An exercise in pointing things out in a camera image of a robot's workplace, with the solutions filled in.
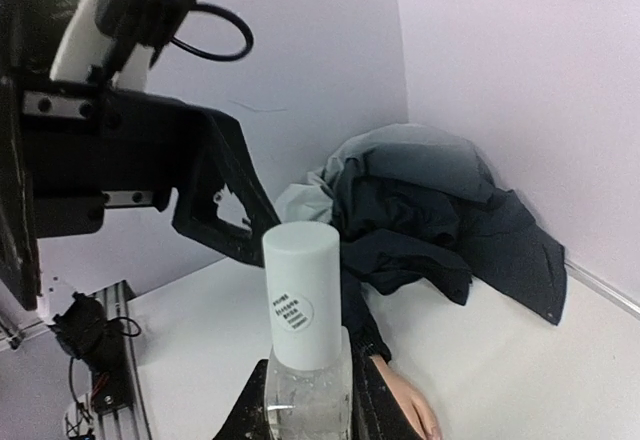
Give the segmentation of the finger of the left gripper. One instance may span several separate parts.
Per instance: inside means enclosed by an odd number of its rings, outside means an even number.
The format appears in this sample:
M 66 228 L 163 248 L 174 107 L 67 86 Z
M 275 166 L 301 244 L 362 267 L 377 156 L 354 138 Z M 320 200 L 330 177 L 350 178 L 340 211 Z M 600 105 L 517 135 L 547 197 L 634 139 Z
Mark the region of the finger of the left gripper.
M 1 280 L 26 310 L 41 293 L 30 175 L 25 170 L 17 90 L 1 77 Z
M 174 229 L 246 265 L 264 265 L 262 237 L 279 218 L 253 165 L 240 123 L 215 110 L 193 112 L 185 138 Z

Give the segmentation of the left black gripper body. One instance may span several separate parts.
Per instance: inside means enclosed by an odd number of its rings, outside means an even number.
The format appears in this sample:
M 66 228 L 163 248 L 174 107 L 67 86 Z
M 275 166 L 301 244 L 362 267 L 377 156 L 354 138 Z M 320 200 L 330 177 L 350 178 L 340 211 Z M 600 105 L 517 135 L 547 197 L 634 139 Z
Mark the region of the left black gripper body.
M 50 70 L 80 0 L 1 0 L 1 77 L 17 90 L 36 238 L 91 234 L 110 209 L 164 210 L 178 198 L 193 112 L 118 89 L 54 82 Z

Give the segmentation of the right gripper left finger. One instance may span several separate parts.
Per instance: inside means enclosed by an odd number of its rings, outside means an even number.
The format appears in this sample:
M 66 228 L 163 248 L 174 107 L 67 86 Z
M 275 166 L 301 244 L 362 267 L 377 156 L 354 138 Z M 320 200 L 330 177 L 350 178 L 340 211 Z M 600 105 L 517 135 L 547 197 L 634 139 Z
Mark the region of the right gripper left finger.
M 264 411 L 267 360 L 260 360 L 232 407 L 215 440 L 268 440 Z

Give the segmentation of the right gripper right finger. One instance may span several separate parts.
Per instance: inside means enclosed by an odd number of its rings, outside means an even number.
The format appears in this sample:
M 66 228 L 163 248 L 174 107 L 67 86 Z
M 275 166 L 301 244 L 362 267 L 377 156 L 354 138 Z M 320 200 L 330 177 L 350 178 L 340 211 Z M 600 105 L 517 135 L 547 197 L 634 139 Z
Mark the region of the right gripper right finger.
M 357 426 L 362 427 L 360 438 L 421 439 L 370 359 L 370 356 L 380 355 L 390 365 L 379 348 L 374 344 L 357 342 L 352 352 L 358 408 L 356 419 Z

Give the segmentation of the clear nail polish bottle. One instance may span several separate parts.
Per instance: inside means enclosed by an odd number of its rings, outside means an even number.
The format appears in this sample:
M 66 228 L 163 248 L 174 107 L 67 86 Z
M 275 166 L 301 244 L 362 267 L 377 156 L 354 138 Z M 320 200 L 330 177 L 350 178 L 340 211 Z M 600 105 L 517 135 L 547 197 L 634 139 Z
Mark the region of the clear nail polish bottle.
M 264 417 L 271 439 L 348 440 L 352 437 L 353 362 L 349 334 L 327 368 L 295 370 L 274 353 L 266 367 Z

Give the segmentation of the white nail polish cap brush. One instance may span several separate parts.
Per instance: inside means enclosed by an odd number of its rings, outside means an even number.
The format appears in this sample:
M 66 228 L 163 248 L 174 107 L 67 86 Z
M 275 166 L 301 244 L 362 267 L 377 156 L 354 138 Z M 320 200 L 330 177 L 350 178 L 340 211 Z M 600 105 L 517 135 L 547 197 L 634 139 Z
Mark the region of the white nail polish cap brush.
M 342 350 L 338 232 L 289 222 L 270 229 L 262 246 L 276 358 L 300 371 L 329 367 Z

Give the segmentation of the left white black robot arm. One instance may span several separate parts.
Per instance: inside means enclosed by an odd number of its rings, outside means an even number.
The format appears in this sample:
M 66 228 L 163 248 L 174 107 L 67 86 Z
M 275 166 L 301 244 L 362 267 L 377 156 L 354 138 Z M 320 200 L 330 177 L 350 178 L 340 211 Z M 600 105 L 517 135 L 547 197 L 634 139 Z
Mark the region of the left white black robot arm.
M 237 120 L 148 94 L 147 75 L 188 14 L 249 26 L 200 0 L 1 0 L 1 278 L 72 357 L 108 350 L 119 321 L 46 286 L 38 243 L 93 234 L 111 209 L 173 209 L 182 236 L 263 262 L 278 223 Z

